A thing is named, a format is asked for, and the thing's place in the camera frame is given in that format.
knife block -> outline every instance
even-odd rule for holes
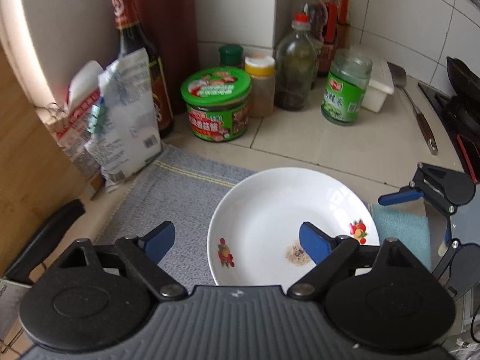
[[[173,114],[187,110],[183,81],[200,70],[194,0],[135,0],[140,22],[160,54]]]

flower pattern on plate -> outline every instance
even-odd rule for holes
[[[367,227],[361,219],[350,223],[350,235],[354,237],[361,245],[367,243]]]
[[[222,266],[226,266],[227,268],[229,268],[229,266],[232,268],[235,266],[233,256],[230,253],[230,248],[225,243],[224,238],[220,238],[220,243],[218,244],[218,256]]]

green lid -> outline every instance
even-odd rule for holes
[[[243,62],[243,47],[239,44],[227,44],[218,49],[220,64],[224,66],[237,66]]]
[[[212,67],[195,73],[181,86],[183,99],[197,107],[225,105],[250,92],[248,73],[236,67]]]

stove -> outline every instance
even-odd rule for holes
[[[480,183],[480,109],[459,96],[448,97],[434,88],[419,83],[438,115],[457,151],[465,173],[475,184]]]

grey placemat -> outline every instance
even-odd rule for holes
[[[175,245],[159,266],[189,291],[195,285],[214,285],[207,259],[210,219],[224,195],[253,173],[166,145],[138,176],[97,243],[141,237],[171,221]]]

